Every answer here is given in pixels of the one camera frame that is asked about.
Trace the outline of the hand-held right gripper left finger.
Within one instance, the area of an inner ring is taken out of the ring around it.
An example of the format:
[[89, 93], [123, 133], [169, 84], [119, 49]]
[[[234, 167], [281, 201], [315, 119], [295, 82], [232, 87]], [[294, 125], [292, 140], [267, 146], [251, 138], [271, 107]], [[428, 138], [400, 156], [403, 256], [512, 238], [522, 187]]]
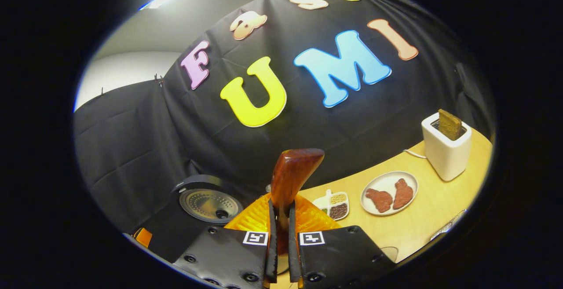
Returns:
[[270, 194], [224, 227], [209, 226], [173, 265], [226, 289], [263, 289], [277, 281], [278, 248]]

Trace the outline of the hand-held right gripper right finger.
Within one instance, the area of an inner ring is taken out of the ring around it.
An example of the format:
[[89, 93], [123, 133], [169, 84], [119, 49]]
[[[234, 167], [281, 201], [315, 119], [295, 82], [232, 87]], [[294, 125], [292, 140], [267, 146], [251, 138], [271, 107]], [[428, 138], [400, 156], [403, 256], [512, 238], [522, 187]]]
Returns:
[[368, 288], [396, 267], [396, 247], [379, 247], [360, 226], [340, 226], [299, 195], [288, 227], [289, 280], [300, 289]]

